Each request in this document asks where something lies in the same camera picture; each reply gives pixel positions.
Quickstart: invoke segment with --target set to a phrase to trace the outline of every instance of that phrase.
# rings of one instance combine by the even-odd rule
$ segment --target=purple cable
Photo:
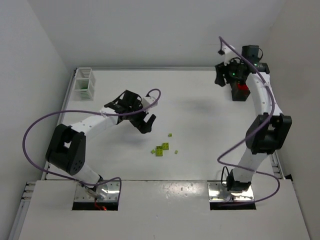
[[[138,114],[138,113],[141,113],[149,108],[151,108],[152,106],[154,106],[160,99],[161,97],[161,91],[160,89],[158,88],[154,88],[154,89],[151,89],[147,95],[149,95],[150,93],[154,92],[154,91],[157,91],[159,94],[158,94],[158,97],[156,98],[156,100],[151,103],[148,107],[144,107],[138,111],[133,111],[133,112],[129,112],[129,113],[121,113],[121,114],[116,114],[116,113],[103,113],[104,116],[114,116],[114,117],[123,117],[123,116],[130,116],[130,115],[135,115],[135,114]],[[26,139],[27,139],[27,136],[28,136],[28,133],[30,132],[30,130],[37,124],[39,123],[40,121],[48,118],[48,117],[51,117],[53,115],[57,115],[57,114],[64,114],[64,113],[83,113],[83,114],[92,114],[92,115],[102,115],[101,112],[96,112],[96,111],[85,111],[85,110],[61,110],[61,111],[55,111],[55,112],[51,112],[47,115],[44,115],[42,117],[40,117],[39,119],[37,119],[36,121],[34,121],[28,128],[27,130],[25,131],[24,135],[23,135],[23,139],[22,139],[22,150],[23,150],[23,154],[25,156],[25,158],[28,160],[28,162],[34,166],[36,169],[39,169],[41,170],[42,172],[45,172],[47,174],[52,174],[52,175],[56,175],[58,177],[61,177],[61,178],[65,178],[65,179],[69,179],[69,180],[73,180],[73,181],[76,181],[76,182],[79,182],[83,185],[87,185],[87,186],[99,186],[99,185],[103,185],[103,184],[106,184],[106,183],[109,183],[113,180],[116,180],[118,179],[120,181],[120,187],[119,187],[119,196],[118,196],[118,203],[119,203],[119,200],[120,200],[120,194],[121,194],[121,188],[122,188],[122,180],[120,177],[114,177],[112,179],[109,179],[109,180],[104,180],[104,181],[101,181],[101,182],[98,182],[98,183],[87,183],[87,182],[83,182],[83,181],[79,181],[78,179],[75,179],[73,177],[70,177],[70,176],[66,176],[66,175],[62,175],[62,174],[59,174],[59,173],[56,173],[56,172],[53,172],[53,171],[49,171],[49,170],[46,170],[44,169],[43,167],[40,167],[38,166],[37,164],[35,164],[31,158],[29,157],[28,153],[27,153],[27,150],[26,150]]]
[[[255,72],[258,74],[258,76],[260,77],[261,81],[266,84],[266,80],[264,79],[264,77],[261,75],[261,73],[258,71],[258,69],[251,63],[249,62],[246,58],[244,58],[240,53],[238,53],[235,49],[233,49],[221,36],[219,36],[219,39],[220,39],[220,44],[222,45],[222,43],[224,43],[229,49],[231,49],[231,51],[233,51],[239,58],[241,58],[246,64],[248,64],[251,68],[253,68],[255,70]],[[247,170],[247,171],[250,171],[250,172],[254,172],[253,169],[251,168],[248,168],[248,167],[244,167],[244,166],[239,166],[239,165],[235,165],[235,164],[231,164],[231,163],[227,163],[227,162],[223,162],[221,161],[221,159],[229,154],[231,151],[233,151],[234,149],[236,149],[237,147],[239,147],[241,144],[243,144],[245,141],[249,140],[250,138],[252,138],[254,135],[256,135],[257,132],[259,132],[266,124],[268,124],[270,122],[270,119],[272,118],[274,112],[275,112],[275,107],[276,107],[276,104],[275,104],[275,99],[274,99],[274,96],[272,95],[272,92],[270,90],[270,88],[268,87],[268,85],[265,85],[265,89],[266,91],[268,92],[269,96],[270,96],[270,99],[271,99],[271,104],[272,104],[272,107],[271,107],[271,112],[269,114],[269,116],[265,119],[265,121],[259,125],[253,132],[251,132],[246,138],[242,139],[240,142],[238,142],[236,145],[232,146],[231,148],[229,148],[227,151],[225,151],[224,153],[222,153],[218,158],[217,158],[217,162],[222,164],[222,165],[226,165],[226,166],[230,166],[230,167],[234,167],[234,168],[239,168],[239,169],[244,169],[244,170]],[[274,195],[277,194],[277,192],[279,191],[280,189],[280,181],[278,178],[276,178],[274,175],[272,174],[269,174],[269,173],[266,173],[266,172],[262,172],[262,171],[256,171],[257,174],[261,174],[261,175],[266,175],[266,176],[269,176],[269,177],[272,177],[274,178],[276,181],[277,181],[277,188],[276,190],[266,196],[266,197],[263,197],[261,199],[258,199],[258,200],[254,200],[254,201],[250,201],[250,202],[243,202],[243,203],[237,203],[237,206],[238,205],[247,205],[247,204],[253,204],[253,203],[258,203],[258,202],[262,202],[264,200],[267,200],[271,197],[273,197]]]

